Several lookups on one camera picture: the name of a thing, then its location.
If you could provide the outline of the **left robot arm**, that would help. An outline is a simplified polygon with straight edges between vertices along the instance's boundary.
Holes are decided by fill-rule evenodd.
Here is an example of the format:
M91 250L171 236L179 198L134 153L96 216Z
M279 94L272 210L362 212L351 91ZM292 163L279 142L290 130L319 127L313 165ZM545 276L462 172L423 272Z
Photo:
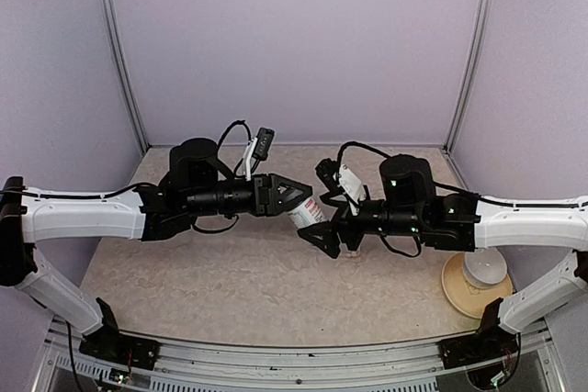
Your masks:
M110 193L57 194L27 187L20 176L1 190L1 284L20 290L68 321L108 359L129 349L110 306L85 295L36 251L39 241L123 238L164 241L195 229L199 218L276 217L303 207L309 185L278 174L236 175L211 139L194 138L169 152L159 184Z

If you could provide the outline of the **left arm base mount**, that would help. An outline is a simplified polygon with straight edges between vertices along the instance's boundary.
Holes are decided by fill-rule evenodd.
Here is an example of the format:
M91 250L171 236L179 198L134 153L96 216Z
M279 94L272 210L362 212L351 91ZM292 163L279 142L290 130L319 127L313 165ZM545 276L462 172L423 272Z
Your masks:
M156 340L121 333L106 325L84 335L79 352L130 368L153 370L160 351Z

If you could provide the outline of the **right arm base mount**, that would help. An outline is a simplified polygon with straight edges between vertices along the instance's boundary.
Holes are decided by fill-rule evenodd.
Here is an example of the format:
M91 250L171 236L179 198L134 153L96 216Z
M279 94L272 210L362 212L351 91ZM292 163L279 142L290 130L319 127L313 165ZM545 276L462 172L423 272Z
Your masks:
M497 359L506 351L516 353L520 347L518 335L502 329L497 319L482 321L475 332L438 343L443 366L452 369Z

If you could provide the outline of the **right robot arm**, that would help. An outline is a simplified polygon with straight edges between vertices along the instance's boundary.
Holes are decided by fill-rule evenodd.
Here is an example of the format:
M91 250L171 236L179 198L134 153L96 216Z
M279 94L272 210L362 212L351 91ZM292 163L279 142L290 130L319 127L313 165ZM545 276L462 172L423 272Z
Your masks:
M554 269L522 291L493 301L482 315L470 351L488 359L502 348L505 333L517 334L587 290L587 199L525 201L481 196L439 184L424 158L398 154L379 166L384 198L373 199L362 183L325 159L316 173L328 188L322 201L334 216L298 231L299 236L331 258L340 247L358 249L367 235L381 240L410 237L416 247L475 252L501 246L562 247L568 253Z

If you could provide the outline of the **orange grey-capped pill bottle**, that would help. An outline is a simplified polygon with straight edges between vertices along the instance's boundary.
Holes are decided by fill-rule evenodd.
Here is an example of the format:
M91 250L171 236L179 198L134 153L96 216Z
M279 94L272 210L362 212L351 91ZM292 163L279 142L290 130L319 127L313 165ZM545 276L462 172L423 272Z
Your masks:
M312 196L307 197L298 206L288 211L287 215L298 230L327 220L321 207Z

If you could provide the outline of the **clear plastic pill organizer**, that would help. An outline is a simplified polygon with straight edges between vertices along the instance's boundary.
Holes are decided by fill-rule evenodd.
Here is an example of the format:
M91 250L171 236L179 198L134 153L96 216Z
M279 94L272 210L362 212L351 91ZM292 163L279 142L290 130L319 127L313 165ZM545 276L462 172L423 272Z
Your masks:
M349 259L356 259L359 258L362 255L361 249L357 249L357 250L348 250L345 253L345 257L349 258Z

